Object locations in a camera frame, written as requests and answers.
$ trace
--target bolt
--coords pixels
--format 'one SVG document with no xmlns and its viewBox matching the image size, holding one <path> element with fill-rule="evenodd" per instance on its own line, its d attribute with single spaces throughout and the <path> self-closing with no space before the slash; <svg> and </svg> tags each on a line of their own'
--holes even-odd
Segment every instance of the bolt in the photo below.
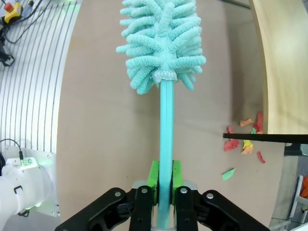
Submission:
<svg viewBox="0 0 308 231">
<path fill-rule="evenodd" d="M 180 190 L 180 192 L 183 193 L 183 194 L 185 194 L 185 193 L 187 193 L 187 189 L 182 188 L 182 189 Z"/>
<path fill-rule="evenodd" d="M 207 195 L 206 195 L 206 197 L 207 197 L 207 199 L 213 199 L 214 198 L 214 195 L 213 194 L 211 194 L 211 193 L 208 193 Z"/>
</svg>

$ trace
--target paper scrap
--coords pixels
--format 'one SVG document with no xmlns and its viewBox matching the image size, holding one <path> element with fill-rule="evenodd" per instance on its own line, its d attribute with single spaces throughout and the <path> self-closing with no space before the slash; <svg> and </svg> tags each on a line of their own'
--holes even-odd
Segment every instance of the paper scrap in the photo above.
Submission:
<svg viewBox="0 0 308 231">
<path fill-rule="evenodd" d="M 242 154 L 245 154 L 245 155 L 251 154 L 253 151 L 254 151 L 254 148 L 248 146 L 248 147 L 246 147 L 246 148 L 242 151 Z"/>
<path fill-rule="evenodd" d="M 230 179 L 231 177 L 233 177 L 234 172 L 235 172 L 235 168 L 230 170 L 230 171 L 228 171 L 228 172 L 226 172 L 226 173 L 224 173 L 224 174 L 222 174 L 221 175 L 222 180 L 225 181 L 225 180 Z"/>
<path fill-rule="evenodd" d="M 232 126 L 228 126 L 228 132 L 231 133 L 231 134 L 234 133 Z M 232 149 L 237 148 L 237 146 L 239 144 L 240 144 L 239 140 L 237 140 L 237 139 L 230 139 L 229 141 L 227 141 L 225 143 L 224 150 L 225 150 L 225 152 L 230 151 Z"/>
<path fill-rule="evenodd" d="M 243 149 L 245 149 L 246 147 L 253 147 L 254 144 L 251 143 L 251 141 L 249 140 L 243 140 L 244 141 L 244 146 L 243 146 Z"/>
<path fill-rule="evenodd" d="M 261 152 L 257 152 L 257 156 L 258 156 L 259 160 L 260 160 L 263 164 L 266 163 L 265 160 L 263 159 L 263 156 L 262 156 Z"/>
<path fill-rule="evenodd" d="M 246 125 L 248 125 L 248 124 L 252 124 L 252 123 L 253 123 L 252 119 L 241 120 L 241 121 L 240 121 L 240 126 L 241 126 L 241 127 L 244 127 L 244 126 L 246 126 Z"/>
<path fill-rule="evenodd" d="M 263 112 L 259 112 L 257 115 L 257 122 L 254 124 L 254 128 L 258 131 L 263 131 Z"/>
</svg>

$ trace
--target red paper scrap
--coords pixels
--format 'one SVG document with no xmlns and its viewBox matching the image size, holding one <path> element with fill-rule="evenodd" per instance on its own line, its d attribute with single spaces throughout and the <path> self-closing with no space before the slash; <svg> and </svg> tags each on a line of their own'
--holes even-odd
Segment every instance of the red paper scrap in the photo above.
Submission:
<svg viewBox="0 0 308 231">
<path fill-rule="evenodd" d="M 231 134 L 234 133 L 232 126 L 228 126 L 228 132 L 231 133 Z M 239 144 L 240 144 L 239 140 L 237 140 L 237 139 L 230 139 L 224 145 L 225 152 L 237 148 L 237 146 Z"/>
<path fill-rule="evenodd" d="M 265 160 L 263 159 L 263 156 L 262 156 L 261 152 L 257 152 L 257 156 L 258 156 L 259 160 L 260 160 L 263 164 L 265 164 Z"/>
<path fill-rule="evenodd" d="M 259 131 L 263 131 L 263 112 L 259 112 L 257 115 L 257 122 L 254 124 L 254 128 Z"/>
</svg>

